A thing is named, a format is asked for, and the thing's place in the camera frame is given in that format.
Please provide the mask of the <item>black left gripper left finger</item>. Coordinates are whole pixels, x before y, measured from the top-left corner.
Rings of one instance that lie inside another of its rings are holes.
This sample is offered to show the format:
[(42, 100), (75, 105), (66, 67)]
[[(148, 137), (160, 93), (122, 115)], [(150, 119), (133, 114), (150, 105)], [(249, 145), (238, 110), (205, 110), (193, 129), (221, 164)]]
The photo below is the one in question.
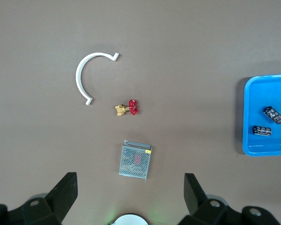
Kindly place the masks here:
[(77, 173), (68, 172), (45, 196), (9, 211), (0, 204), (0, 225), (62, 225), (78, 196)]

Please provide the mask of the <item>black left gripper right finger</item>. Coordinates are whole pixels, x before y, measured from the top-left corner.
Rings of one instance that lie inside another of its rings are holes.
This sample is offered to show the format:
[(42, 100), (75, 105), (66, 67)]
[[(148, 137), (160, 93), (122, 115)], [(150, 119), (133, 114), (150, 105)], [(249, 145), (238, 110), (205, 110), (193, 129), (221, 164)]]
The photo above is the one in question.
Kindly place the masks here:
[(281, 225), (264, 208), (246, 206), (237, 212), (221, 200), (208, 198), (193, 173), (184, 176), (184, 200), (189, 211), (184, 225)]

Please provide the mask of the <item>dark cylindrical capacitor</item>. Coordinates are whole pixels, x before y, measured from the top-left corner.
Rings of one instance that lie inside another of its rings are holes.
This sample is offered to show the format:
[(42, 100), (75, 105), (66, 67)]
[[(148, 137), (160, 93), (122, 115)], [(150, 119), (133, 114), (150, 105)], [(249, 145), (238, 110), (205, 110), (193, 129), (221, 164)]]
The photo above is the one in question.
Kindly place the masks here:
[(270, 127), (253, 126), (252, 133), (254, 135), (270, 136), (272, 134), (272, 130)]
[(274, 123), (281, 124), (281, 114), (272, 106), (267, 106), (263, 109), (263, 113)]

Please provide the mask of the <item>metal mesh power supply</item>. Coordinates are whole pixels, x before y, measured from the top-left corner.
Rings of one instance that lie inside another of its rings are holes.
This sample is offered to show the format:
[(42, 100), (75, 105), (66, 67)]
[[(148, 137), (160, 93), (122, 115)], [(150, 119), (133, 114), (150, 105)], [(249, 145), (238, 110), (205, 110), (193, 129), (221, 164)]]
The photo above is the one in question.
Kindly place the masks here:
[(119, 175), (147, 180), (152, 145), (124, 140)]

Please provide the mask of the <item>brass valve red handwheel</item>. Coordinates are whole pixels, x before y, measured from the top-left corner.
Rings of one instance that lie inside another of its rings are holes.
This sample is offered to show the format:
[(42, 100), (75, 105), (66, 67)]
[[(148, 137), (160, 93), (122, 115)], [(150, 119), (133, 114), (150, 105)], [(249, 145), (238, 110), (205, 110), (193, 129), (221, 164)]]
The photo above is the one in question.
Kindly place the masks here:
[(128, 112), (131, 115), (137, 115), (139, 112), (138, 107), (138, 102), (135, 99), (130, 99), (128, 105), (116, 105), (115, 109), (118, 116), (122, 116)]

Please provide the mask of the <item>blue plastic tray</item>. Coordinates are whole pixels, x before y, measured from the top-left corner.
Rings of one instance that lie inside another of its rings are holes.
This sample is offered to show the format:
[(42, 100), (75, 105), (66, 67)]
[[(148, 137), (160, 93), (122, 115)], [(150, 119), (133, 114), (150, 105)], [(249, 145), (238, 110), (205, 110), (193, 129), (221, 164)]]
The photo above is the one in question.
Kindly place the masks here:
[[(263, 113), (267, 106), (281, 114), (281, 75), (256, 76), (244, 86), (242, 147), (248, 156), (281, 156), (281, 124), (274, 123)], [(254, 135), (253, 126), (269, 127), (272, 134)]]

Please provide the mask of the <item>white curved pipe clamp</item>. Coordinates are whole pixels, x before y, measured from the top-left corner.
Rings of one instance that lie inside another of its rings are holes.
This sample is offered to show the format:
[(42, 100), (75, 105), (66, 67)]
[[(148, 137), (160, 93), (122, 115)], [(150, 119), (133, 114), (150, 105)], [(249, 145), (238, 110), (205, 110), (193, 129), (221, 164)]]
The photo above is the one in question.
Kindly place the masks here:
[(103, 52), (95, 52), (95, 53), (91, 53), (87, 56), (85, 56), (78, 64), (76, 72), (75, 72), (75, 81), (76, 81), (76, 85), (77, 88), (79, 90), (79, 92), (82, 94), (82, 96), (86, 99), (86, 103), (85, 105), (90, 105), (93, 101), (93, 98), (86, 92), (86, 90), (83, 87), (82, 84), (82, 70), (84, 68), (84, 66), (93, 58), (96, 57), (105, 57), (110, 59), (111, 61), (116, 61), (117, 58), (119, 57), (120, 53), (116, 52), (113, 55), (107, 54), (107, 53), (103, 53)]

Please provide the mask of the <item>brown table mat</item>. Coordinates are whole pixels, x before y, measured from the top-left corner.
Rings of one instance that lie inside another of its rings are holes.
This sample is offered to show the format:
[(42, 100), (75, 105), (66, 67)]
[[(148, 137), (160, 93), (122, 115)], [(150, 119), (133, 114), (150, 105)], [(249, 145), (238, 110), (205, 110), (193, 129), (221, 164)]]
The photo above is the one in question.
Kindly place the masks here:
[[(79, 92), (75, 72), (91, 53)], [(281, 0), (0, 0), (0, 204), (76, 172), (64, 225), (136, 213), (176, 225), (184, 174), (281, 223), (281, 156), (242, 150), (243, 86), (281, 74)], [(137, 115), (115, 106), (138, 102)], [(147, 180), (119, 175), (124, 140), (152, 145)]]

